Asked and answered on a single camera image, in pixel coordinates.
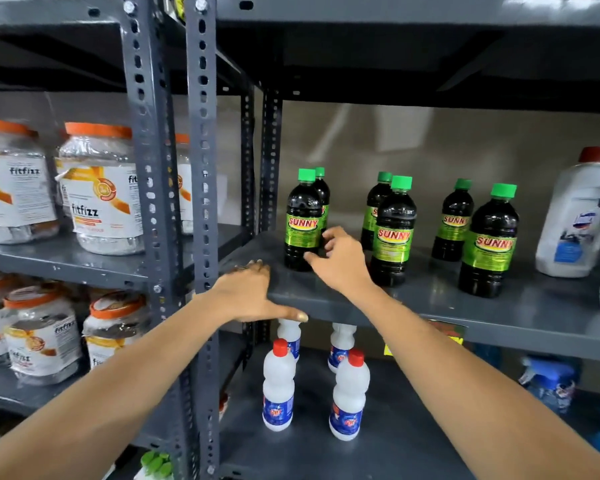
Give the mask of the person's right hand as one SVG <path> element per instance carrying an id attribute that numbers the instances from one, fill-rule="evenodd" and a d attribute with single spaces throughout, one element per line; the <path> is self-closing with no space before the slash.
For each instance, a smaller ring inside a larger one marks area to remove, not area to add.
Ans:
<path id="1" fill-rule="evenodd" d="M 324 250 L 326 256 L 330 256 L 332 271 L 318 277 L 351 302 L 371 295 L 377 287 L 368 273 L 360 242 L 341 226 L 328 228 L 323 237 L 326 241 Z"/>

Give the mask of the person's left hand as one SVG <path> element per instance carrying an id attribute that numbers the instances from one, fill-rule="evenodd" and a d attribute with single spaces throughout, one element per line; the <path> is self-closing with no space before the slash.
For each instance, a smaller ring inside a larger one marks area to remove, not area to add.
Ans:
<path id="1" fill-rule="evenodd" d="M 220 324 L 264 321 L 260 316 L 260 306 L 271 301 L 267 296 L 270 279 L 270 266 L 261 259 L 251 260 L 220 276 L 202 296 Z"/>

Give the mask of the person's right forearm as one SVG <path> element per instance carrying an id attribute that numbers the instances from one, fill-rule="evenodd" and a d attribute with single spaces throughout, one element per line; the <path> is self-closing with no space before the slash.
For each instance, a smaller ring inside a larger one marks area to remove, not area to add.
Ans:
<path id="1" fill-rule="evenodd" d="M 373 283 L 345 295 L 477 480 L 600 480 L 600 453 L 512 379 Z"/>

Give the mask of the person's left forearm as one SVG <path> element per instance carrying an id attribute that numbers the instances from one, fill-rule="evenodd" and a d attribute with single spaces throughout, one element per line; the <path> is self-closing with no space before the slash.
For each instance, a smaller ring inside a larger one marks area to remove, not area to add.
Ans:
<path id="1" fill-rule="evenodd" d="M 0 480 L 102 480 L 202 345 L 236 318 L 196 296 L 0 439 Z"/>

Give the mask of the small white bottle red cap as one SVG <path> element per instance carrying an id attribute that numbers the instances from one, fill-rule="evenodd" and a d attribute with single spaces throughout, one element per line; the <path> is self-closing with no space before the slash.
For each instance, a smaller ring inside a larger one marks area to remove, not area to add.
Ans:
<path id="1" fill-rule="evenodd" d="M 297 363 L 299 360 L 301 342 L 300 323 L 288 319 L 278 319 L 278 322 L 278 338 L 287 341 L 288 350 L 293 355 L 294 361 Z"/>
<path id="2" fill-rule="evenodd" d="M 333 323 L 328 355 L 328 368 L 333 373 L 337 372 L 338 366 L 347 358 L 349 350 L 354 347 L 354 334 L 357 328 L 355 325 Z"/>
<path id="3" fill-rule="evenodd" d="M 362 350 L 352 348 L 339 364 L 335 375 L 333 403 L 329 412 L 329 428 L 339 440 L 348 442 L 360 432 L 370 370 Z"/>
<path id="4" fill-rule="evenodd" d="M 266 428 L 280 432 L 294 416 L 296 362 L 285 339 L 275 339 L 263 365 L 262 418 Z"/>

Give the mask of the grey metal shelving rack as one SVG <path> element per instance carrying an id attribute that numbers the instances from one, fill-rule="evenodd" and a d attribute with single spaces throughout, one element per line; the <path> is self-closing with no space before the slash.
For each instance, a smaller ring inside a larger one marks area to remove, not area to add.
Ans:
<path id="1" fill-rule="evenodd" d="M 478 56 L 496 48 L 504 36 L 592 34 L 600 40 L 600 0 L 563 0 L 556 8 L 533 7 L 529 0 L 185 0 L 189 97 L 202 69 L 200 44 L 218 50 L 238 78 L 250 89 L 254 82 L 264 90 L 261 181 L 256 209 L 246 210 L 248 242 L 209 258 L 210 277 L 194 282 L 210 286 L 238 258 L 264 252 L 273 259 L 272 297 L 284 305 L 305 307 L 327 320 L 342 319 L 359 326 L 368 320 L 328 291 L 307 273 L 285 271 L 281 242 L 275 236 L 275 213 L 281 135 L 282 102 L 350 102 L 456 109 L 600 112 L 584 92 L 567 94 L 567 88 L 593 89 L 592 82 L 558 80 L 526 82 L 486 76 L 481 88 L 447 89 L 426 81 L 424 70 L 407 67 L 416 35 L 432 36 L 461 59 L 463 47 L 452 35 L 482 36 L 481 52 L 466 53 L 463 62 L 443 74 L 449 82 Z M 407 298 L 425 319 L 458 324 L 470 341 L 540 353 L 568 355 L 600 361 L 600 311 L 594 308 L 594 278 L 584 290 L 561 303 L 549 278 L 525 272 L 512 291 L 504 292 L 504 305 L 472 298 L 451 286 L 450 265 L 432 267 L 416 256 L 415 271 L 395 292 Z"/>
<path id="2" fill-rule="evenodd" d="M 156 0 L 17 0 L 0 1 L 0 34 L 61 26 L 113 24 L 119 28 L 139 179 L 143 223 L 144 293 L 156 327 L 185 305 L 187 286 L 211 287 L 219 258 L 247 242 L 248 228 L 219 233 L 216 204 L 216 0 L 201 0 L 202 10 L 188 10 L 187 25 L 164 14 Z M 185 43 L 189 130 L 192 137 L 193 238 L 181 233 L 176 196 L 176 142 L 171 69 L 164 57 L 166 31 L 176 27 Z M 219 338 L 214 332 L 179 375 L 149 418 L 164 420 L 166 437 L 148 444 L 170 453 L 176 480 L 219 477 Z"/>

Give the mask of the yellow shelf tag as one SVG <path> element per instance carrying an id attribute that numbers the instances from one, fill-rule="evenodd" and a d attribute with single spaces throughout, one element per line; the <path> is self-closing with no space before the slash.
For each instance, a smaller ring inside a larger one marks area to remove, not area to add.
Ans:
<path id="1" fill-rule="evenodd" d="M 467 326 L 431 318 L 420 317 L 420 319 L 424 322 L 430 323 L 432 327 L 440 331 L 442 334 L 456 343 L 464 346 L 465 335 L 468 329 Z"/>

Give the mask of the row of dark green-capped bottles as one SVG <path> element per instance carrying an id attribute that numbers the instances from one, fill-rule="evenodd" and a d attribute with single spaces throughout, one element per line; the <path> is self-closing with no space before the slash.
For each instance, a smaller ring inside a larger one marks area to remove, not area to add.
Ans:
<path id="1" fill-rule="evenodd" d="M 298 170 L 298 183 L 287 200 L 285 253 L 288 269 L 309 271 L 305 254 L 325 243 L 330 193 L 324 169 Z M 395 287 L 406 275 L 417 209 L 409 196 L 410 176 L 380 172 L 369 193 L 363 227 L 363 250 L 371 250 L 370 277 L 381 287 Z M 432 257 L 461 261 L 458 287 L 471 295 L 494 298 L 500 293 L 516 246 L 519 216 L 513 206 L 517 186 L 494 184 L 491 199 L 472 212 L 471 183 L 458 179 L 443 206 Z"/>

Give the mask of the green-capped bottle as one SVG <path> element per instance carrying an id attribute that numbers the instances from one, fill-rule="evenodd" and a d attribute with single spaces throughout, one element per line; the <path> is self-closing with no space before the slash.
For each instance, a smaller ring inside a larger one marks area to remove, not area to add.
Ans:
<path id="1" fill-rule="evenodd" d="M 140 466 L 133 480 L 175 480 L 174 465 L 168 453 L 145 452 L 140 459 Z"/>

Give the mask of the large white jug red cap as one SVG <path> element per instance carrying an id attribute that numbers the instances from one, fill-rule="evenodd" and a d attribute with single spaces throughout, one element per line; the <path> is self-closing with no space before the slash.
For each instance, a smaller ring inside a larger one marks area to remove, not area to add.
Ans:
<path id="1" fill-rule="evenodd" d="M 535 265 L 542 274 L 583 278 L 600 253 L 600 146 L 582 149 L 576 165 L 560 172 L 541 237 Z"/>

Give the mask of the blue spray bottle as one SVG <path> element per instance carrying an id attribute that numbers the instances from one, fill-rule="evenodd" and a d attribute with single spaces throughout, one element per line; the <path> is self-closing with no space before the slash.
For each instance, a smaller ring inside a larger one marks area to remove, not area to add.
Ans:
<path id="1" fill-rule="evenodd" d="M 579 380 L 578 368 L 571 362 L 533 355 L 522 357 L 521 364 L 525 370 L 520 386 L 551 411 L 566 414 Z"/>

